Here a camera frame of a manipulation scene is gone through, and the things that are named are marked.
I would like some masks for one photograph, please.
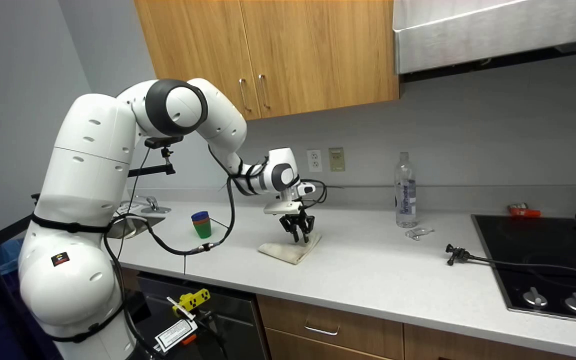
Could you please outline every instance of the bottle label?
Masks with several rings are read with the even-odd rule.
[[[417,202],[414,180],[402,180],[396,186],[395,203],[400,214],[414,215]]]

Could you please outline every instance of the label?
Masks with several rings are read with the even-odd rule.
[[[157,344],[167,353],[172,347],[197,330],[197,324],[188,319],[181,319],[159,335],[155,336]]]
[[[395,206],[400,214],[414,215],[417,204],[416,183],[402,180],[395,186]]]
[[[52,260],[52,266],[56,267],[57,265],[64,264],[65,262],[70,262],[71,258],[68,257],[67,252],[58,253],[57,255],[50,258]]]

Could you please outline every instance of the plastic cup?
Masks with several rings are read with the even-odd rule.
[[[197,235],[199,235],[201,239],[209,238],[210,235],[213,234],[213,228],[210,223],[210,216],[208,215],[208,211],[197,212],[190,218],[192,218],[192,225],[194,226],[194,230],[197,232]]]

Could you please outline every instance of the electrical outlet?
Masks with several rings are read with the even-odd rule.
[[[343,147],[331,147],[328,149],[330,159],[330,171],[346,171]]]
[[[323,171],[321,150],[306,150],[306,157],[308,159],[308,170],[311,173],[320,173]]]

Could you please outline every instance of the sticker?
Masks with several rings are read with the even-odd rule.
[[[194,321],[181,319],[159,335],[155,336],[155,340],[157,340],[157,344],[162,348],[162,350],[167,353],[167,351],[172,349],[173,346],[179,344],[195,330],[197,330],[197,324]]]
[[[50,258],[52,260],[52,266],[56,267],[57,265],[64,264],[65,262],[70,262],[71,258],[68,257],[67,252],[58,253],[57,255]]]

